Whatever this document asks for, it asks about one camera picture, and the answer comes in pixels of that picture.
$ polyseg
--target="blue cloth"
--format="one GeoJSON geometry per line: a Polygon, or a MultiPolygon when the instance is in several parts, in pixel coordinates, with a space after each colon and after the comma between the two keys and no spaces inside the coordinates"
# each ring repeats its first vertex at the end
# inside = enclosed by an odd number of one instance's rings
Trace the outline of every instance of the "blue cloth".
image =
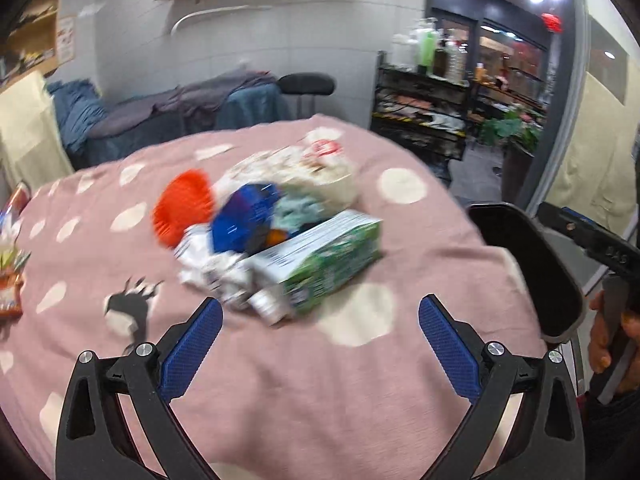
{"type": "Polygon", "coordinates": [[[55,82],[47,85],[56,108],[60,140],[68,153],[82,153],[88,131],[108,112],[88,80],[55,82]]]}
{"type": "Polygon", "coordinates": [[[254,124],[290,120],[287,103],[276,84],[233,92],[212,120],[210,115],[183,117],[178,112],[152,115],[138,126],[116,136],[86,140],[84,152],[69,158],[76,170],[119,160],[147,146],[211,130],[238,130],[254,124]]]}
{"type": "Polygon", "coordinates": [[[242,88],[233,92],[218,110],[216,130],[237,130],[260,123],[290,121],[291,112],[278,85],[242,88]]]}
{"type": "Polygon", "coordinates": [[[288,190],[278,200],[271,228],[297,235],[306,224],[319,224],[331,218],[320,201],[303,192],[288,190]]]}

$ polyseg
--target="wooden cabinet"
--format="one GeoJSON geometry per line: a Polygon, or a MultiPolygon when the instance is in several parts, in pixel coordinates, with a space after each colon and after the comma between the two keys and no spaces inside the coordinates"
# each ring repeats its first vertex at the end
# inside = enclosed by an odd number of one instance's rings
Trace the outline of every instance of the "wooden cabinet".
{"type": "Polygon", "coordinates": [[[0,91],[39,71],[50,75],[58,68],[56,35],[60,0],[31,0],[16,28],[0,47],[9,75],[0,91]]]}

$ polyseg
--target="pink polka dot blanket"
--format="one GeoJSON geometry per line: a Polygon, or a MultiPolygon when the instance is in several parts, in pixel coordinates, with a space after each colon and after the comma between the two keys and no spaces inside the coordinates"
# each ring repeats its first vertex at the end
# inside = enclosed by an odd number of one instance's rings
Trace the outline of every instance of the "pink polka dot blanket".
{"type": "MultiPolygon", "coordinates": [[[[484,245],[411,153],[324,116],[185,137],[46,185],[22,215],[18,244],[33,255],[24,315],[0,340],[0,406],[52,478],[79,353],[112,357],[136,338],[157,342],[204,298],[178,282],[178,262],[154,237],[150,213],[162,190],[190,168],[213,183],[252,153],[300,144],[320,127],[333,129],[354,163],[354,208],[383,220],[384,255],[309,318],[270,328],[225,312],[187,393],[172,402],[220,477],[420,478],[468,408],[418,326],[418,304],[429,293],[484,340],[543,355],[509,255],[484,245]]],[[[132,407],[124,410],[145,463],[160,471],[132,407]]]]}

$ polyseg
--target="potted plant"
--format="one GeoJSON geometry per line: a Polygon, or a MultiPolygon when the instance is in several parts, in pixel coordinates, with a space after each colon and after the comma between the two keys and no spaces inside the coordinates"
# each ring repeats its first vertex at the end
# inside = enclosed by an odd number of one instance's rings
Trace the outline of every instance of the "potted plant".
{"type": "Polygon", "coordinates": [[[519,105],[505,113],[503,119],[490,119],[482,125],[481,142],[504,148],[501,188],[504,202],[515,202],[541,134],[542,127],[519,105]]]}

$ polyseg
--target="chair backrest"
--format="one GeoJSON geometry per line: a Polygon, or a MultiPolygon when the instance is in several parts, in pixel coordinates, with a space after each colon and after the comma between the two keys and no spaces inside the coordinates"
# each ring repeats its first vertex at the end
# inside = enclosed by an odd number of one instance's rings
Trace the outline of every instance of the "chair backrest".
{"type": "Polygon", "coordinates": [[[550,348],[569,341],[584,319],[584,297],[542,232],[513,204],[473,204],[469,218],[485,243],[516,259],[550,348]]]}
{"type": "Polygon", "coordinates": [[[281,77],[278,86],[286,95],[331,95],[335,79],[320,72],[297,72],[281,77]]]}

